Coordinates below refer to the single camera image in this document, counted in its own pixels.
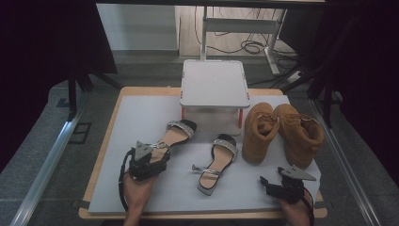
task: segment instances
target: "shoe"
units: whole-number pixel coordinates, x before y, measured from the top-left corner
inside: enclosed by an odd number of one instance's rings
[[[274,112],[279,117],[279,134],[284,139],[288,163],[300,169],[307,168],[324,142],[322,126],[288,104],[278,105]]]
[[[170,149],[173,146],[185,144],[196,132],[197,125],[193,121],[181,120],[170,121],[164,136],[155,144],[144,144],[140,141],[124,157],[120,167],[119,190],[120,200],[123,208],[127,211],[128,206],[123,196],[123,177],[126,173],[126,161],[131,155],[127,173],[137,181],[144,181],[167,169],[170,159]]]
[[[223,175],[223,170],[228,167],[235,156],[238,155],[238,149],[233,137],[222,134],[215,141],[212,147],[213,161],[208,168],[198,168],[193,165],[193,171],[202,172],[199,178],[198,189],[205,195],[212,195],[215,190],[216,182]]]
[[[262,163],[270,142],[279,131],[279,123],[268,103],[253,106],[246,117],[242,149],[243,158],[254,164]]]

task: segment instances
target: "black curtain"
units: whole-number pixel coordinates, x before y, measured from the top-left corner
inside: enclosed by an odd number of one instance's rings
[[[367,6],[337,58],[334,84],[343,96],[341,111],[399,185],[398,18],[390,1]]]
[[[117,73],[95,2],[0,3],[1,169],[72,71]]]

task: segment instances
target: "wooden table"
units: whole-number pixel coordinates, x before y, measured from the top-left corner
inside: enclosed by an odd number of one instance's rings
[[[123,88],[120,92],[120,96],[115,105],[114,112],[112,114],[111,120],[109,122],[108,128],[106,130],[104,141],[97,157],[96,164],[94,166],[93,172],[91,174],[90,180],[88,182],[88,187],[83,198],[84,202],[90,202],[91,197],[94,191],[94,187],[96,185],[99,172],[104,160],[104,155],[106,152],[106,148],[108,145],[108,141],[110,139],[112,129],[114,126],[115,119],[118,115],[118,110],[120,107],[120,101],[123,96],[135,96],[135,95],[146,95],[146,96],[179,96],[180,88],[143,88],[143,87],[129,87]],[[282,95],[282,92],[278,89],[248,89],[249,95]],[[316,197],[316,207],[320,203],[323,206],[323,197],[320,192]],[[327,209],[316,208],[314,209],[314,215],[316,218],[324,218],[327,215]],[[92,215],[87,208],[79,209],[79,216],[84,219],[124,219],[124,215]],[[213,218],[213,219],[221,219],[221,218],[284,218],[281,211],[254,211],[254,212],[245,212],[245,213],[224,213],[224,214],[151,214],[151,215],[143,215],[142,218],[153,218],[153,219],[205,219],[205,218]]]

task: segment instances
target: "metal frame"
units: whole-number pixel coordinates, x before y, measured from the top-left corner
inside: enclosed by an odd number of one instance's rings
[[[82,108],[86,105],[87,101],[88,95],[84,94],[80,100],[80,107],[77,108],[75,117],[73,118],[73,120],[65,122],[53,148],[47,155],[47,158],[41,166],[35,181],[29,188],[29,191],[27,192],[24,201],[20,206],[20,209],[18,210],[17,214],[14,217],[14,220],[11,222],[10,225],[26,225],[32,217],[33,212],[38,205],[40,197],[43,194],[44,189],[47,187],[47,184],[49,183],[54,170],[56,169],[58,160],[64,153],[64,149],[67,146],[68,141],[70,140],[73,129],[79,122],[80,116],[82,114]]]
[[[200,49],[200,60],[206,60],[206,33],[207,32],[234,32],[234,33],[259,33],[271,34],[269,46],[264,49],[272,74],[279,75],[279,68],[273,57],[273,50],[279,36],[282,21],[286,9],[283,9],[276,21],[273,20],[250,20],[250,19],[225,19],[208,18],[207,7],[203,8],[202,17],[202,44]]]

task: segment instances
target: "white wall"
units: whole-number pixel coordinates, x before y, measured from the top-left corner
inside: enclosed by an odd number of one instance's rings
[[[174,6],[97,4],[111,50],[177,50]]]

